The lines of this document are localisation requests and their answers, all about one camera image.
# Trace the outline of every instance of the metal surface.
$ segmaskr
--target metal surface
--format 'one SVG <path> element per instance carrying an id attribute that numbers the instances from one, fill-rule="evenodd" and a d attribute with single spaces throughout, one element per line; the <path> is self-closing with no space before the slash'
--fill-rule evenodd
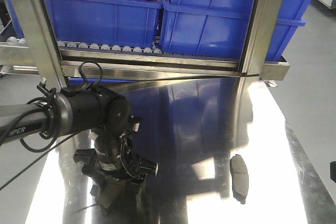
<path id="1" fill-rule="evenodd" d="M 239 71 L 260 74 L 278 19 L 282 0 L 255 0 Z"/>
<path id="2" fill-rule="evenodd" d="M 49 87 L 66 87 L 60 67 L 60 53 L 43 0 L 12 0 L 29 44 L 30 55 Z"/>
<path id="3" fill-rule="evenodd" d="M 77 148 L 92 145 L 89 132 L 83 132 L 49 154 L 25 223 L 324 224 L 336 219 L 335 204 L 259 78 L 108 87 L 125 95 L 131 113 L 144 118 L 134 148 L 159 162 L 158 176 L 147 176 L 141 196 L 127 193 L 111 215 L 102 216 L 89 194 L 92 180 L 72 161 Z M 231 190 L 229 160 L 236 154 L 249 173 L 245 205 Z"/>
<path id="4" fill-rule="evenodd" d="M 286 61 L 266 61 L 260 75 L 264 80 L 282 81 L 285 78 L 289 68 L 290 66 Z"/>
<path id="5" fill-rule="evenodd" d="M 318 0 L 329 9 L 336 8 L 336 0 Z"/>
<path id="6" fill-rule="evenodd" d="M 81 61 L 65 61 L 61 62 L 62 70 L 65 76 L 80 77 L 78 66 Z M 164 80 L 164 79 L 186 79 L 200 77 L 215 76 L 232 76 L 238 77 L 239 73 L 225 70 L 208 70 L 208 69 L 192 69 L 192 68 L 172 68 L 157 66 L 137 66 L 113 63 L 99 62 L 103 69 L 104 78 L 106 79 L 123 79 L 123 80 Z M 83 67 L 87 77 L 98 78 L 99 69 L 97 66 L 86 65 Z"/>
<path id="7" fill-rule="evenodd" d="M 0 54 L 0 65 L 36 66 L 26 45 L 0 42 Z"/>
<path id="8" fill-rule="evenodd" d="M 110 52 L 104 50 L 90 50 L 90 49 L 70 49 L 61 47 L 61 54 L 64 60 L 73 58 L 90 58 L 97 60 L 109 60 L 109 61 L 126 61 L 134 62 L 147 62 L 147 64 L 155 65 L 187 65 L 187 66 L 207 66 L 218 68 L 232 68 L 237 69 L 237 62 L 229 59 L 216 58 L 216 57 L 203 57 L 196 55 L 179 55 L 179 54 L 145 54 L 141 52 Z"/>
<path id="9" fill-rule="evenodd" d="M 62 57 L 68 59 L 62 63 L 64 75 L 68 77 L 79 77 L 76 68 L 72 67 L 80 64 L 76 60 L 108 62 L 109 64 L 106 65 L 104 71 L 105 78 L 114 79 L 160 80 L 190 78 L 213 73 L 220 76 L 239 76 L 237 73 L 238 62 L 224 61 L 218 58 L 205 57 L 203 59 L 198 57 L 193 59 L 183 55 L 117 54 L 66 48 L 61 48 L 60 51 Z M 35 64 L 27 45 L 0 42 L 0 55 L 0 65 L 21 66 L 20 68 L 9 67 L 6 69 L 7 73 L 32 74 L 31 67 L 34 67 Z M 265 80 L 283 80 L 289 67 L 285 61 L 265 62 L 261 76 Z M 91 77 L 97 76 L 97 71 L 94 72 Z"/>
<path id="10" fill-rule="evenodd" d="M 4 65 L 1 74 L 38 74 L 36 67 Z"/>

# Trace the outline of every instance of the gray floor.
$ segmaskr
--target gray floor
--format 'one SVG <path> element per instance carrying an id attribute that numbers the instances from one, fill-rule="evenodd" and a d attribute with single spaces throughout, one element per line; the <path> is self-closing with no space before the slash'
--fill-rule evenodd
<path id="1" fill-rule="evenodd" d="M 291 68 L 271 92 L 336 201 L 336 10 L 313 0 L 283 56 Z"/>

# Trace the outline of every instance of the shelf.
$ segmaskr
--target shelf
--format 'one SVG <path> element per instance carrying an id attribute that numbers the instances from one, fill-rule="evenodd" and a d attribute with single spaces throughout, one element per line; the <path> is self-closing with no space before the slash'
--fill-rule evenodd
<path id="1" fill-rule="evenodd" d="M 318 0 L 329 9 L 336 8 L 336 0 Z"/>

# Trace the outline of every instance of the cable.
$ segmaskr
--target cable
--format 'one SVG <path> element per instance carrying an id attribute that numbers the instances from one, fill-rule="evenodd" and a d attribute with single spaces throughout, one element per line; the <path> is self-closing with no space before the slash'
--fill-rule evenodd
<path id="1" fill-rule="evenodd" d="M 97 81 L 95 81 L 94 83 L 91 83 L 89 84 L 88 82 L 88 78 L 86 77 L 86 75 L 83 73 L 83 65 L 86 64 L 86 63 L 92 63 L 92 64 L 95 64 L 99 70 L 100 70 L 100 74 L 99 74 L 99 79 Z M 103 79 L 103 70 L 101 68 L 101 66 L 96 63 L 95 61 L 93 60 L 88 60 L 88 61 L 85 61 L 83 62 L 79 67 L 78 67 L 78 72 L 80 74 L 80 76 L 82 77 L 84 83 L 83 83 L 83 86 L 81 89 L 79 89 L 78 91 L 76 92 L 80 92 L 80 91 L 83 91 L 83 90 L 87 90 L 89 88 L 96 88 L 96 86 L 101 82 L 101 80 Z"/>
<path id="2" fill-rule="evenodd" d="M 52 148 L 50 148 L 49 150 L 47 150 L 46 152 L 44 152 L 42 155 L 40 155 L 37 159 L 35 159 L 34 161 L 32 161 L 29 165 L 27 165 L 25 168 L 23 168 L 19 173 L 17 173 L 14 177 L 12 177 L 9 181 L 7 181 L 6 183 L 4 183 L 1 187 L 0 187 L 0 191 L 2 189 L 4 189 L 6 186 L 8 186 L 11 182 L 13 182 L 15 179 L 17 179 L 22 173 L 24 173 L 25 171 L 27 171 L 29 168 L 31 168 L 33 165 L 35 165 L 39 160 L 41 160 L 44 156 L 46 156 L 49 152 L 51 152 L 53 149 L 59 147 L 62 143 L 64 143 L 66 140 L 76 136 L 79 132 L 77 133 L 73 133 L 69 136 L 67 136 L 65 139 L 63 139 L 62 141 L 60 141 L 59 143 L 55 144 Z"/>
<path id="3" fill-rule="evenodd" d="M 59 120 L 58 120 L 59 112 L 58 112 L 57 106 L 54 101 L 55 94 L 56 94 L 56 89 L 52 88 L 46 94 L 46 97 L 37 97 L 27 102 L 27 104 L 31 104 L 37 101 L 45 102 L 46 104 L 43 105 L 43 109 L 45 110 L 45 113 L 47 114 L 46 110 L 48 110 L 49 106 L 51 105 L 51 109 L 53 110 L 53 114 L 54 114 L 54 123 L 51 124 L 51 128 L 49 129 L 49 131 L 53 133 L 52 136 L 45 135 L 45 133 L 40 133 L 40 136 L 44 139 L 49 139 L 52 137 L 52 140 L 45 147 L 41 149 L 32 148 L 25 142 L 23 138 L 20 138 L 20 143 L 22 144 L 22 146 L 30 152 L 34 152 L 34 153 L 44 152 L 48 150 L 57 140 L 58 133 L 59 133 Z"/>
<path id="4" fill-rule="evenodd" d="M 37 112 L 41 112 L 43 111 L 42 108 L 37 108 L 37 109 L 33 109 L 33 110 L 29 110 L 26 111 L 25 113 L 21 114 L 20 116 L 18 116 L 16 119 L 14 119 L 10 124 L 9 127 L 7 128 L 7 130 L 2 134 L 1 138 L 0 138 L 0 146 L 4 143 L 7 135 L 13 130 L 13 128 L 26 116 L 37 113 Z"/>

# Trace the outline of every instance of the floor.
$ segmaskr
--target floor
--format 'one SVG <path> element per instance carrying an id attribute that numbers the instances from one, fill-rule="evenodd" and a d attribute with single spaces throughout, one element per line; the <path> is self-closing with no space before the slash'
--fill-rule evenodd
<path id="1" fill-rule="evenodd" d="M 333 46 L 336 41 L 336 10 L 328 10 L 313 1 L 305 19 L 306 26 L 298 29 L 284 53 L 291 69 L 284 81 L 277 82 L 279 87 L 270 90 L 336 201 L 336 184 L 329 179 L 329 163 L 336 160 L 336 85 L 333 82 L 336 79 L 336 48 Z M 35 89 L 38 82 L 37 76 L 1 78 L 0 104 L 25 103 L 38 96 Z M 36 147 L 44 144 L 37 137 L 30 141 Z M 38 155 L 14 142 L 3 145 L 0 156 L 7 160 L 1 169 L 2 185 Z M 1 220 L 25 223 L 25 215 L 15 213 L 28 214 L 44 161 L 33 166 L 29 176 L 21 176 L 11 188 L 1 191 Z"/>
<path id="2" fill-rule="evenodd" d="M 283 54 L 291 68 L 270 90 L 336 201 L 329 174 L 336 160 L 336 10 L 313 0 L 304 19 Z"/>

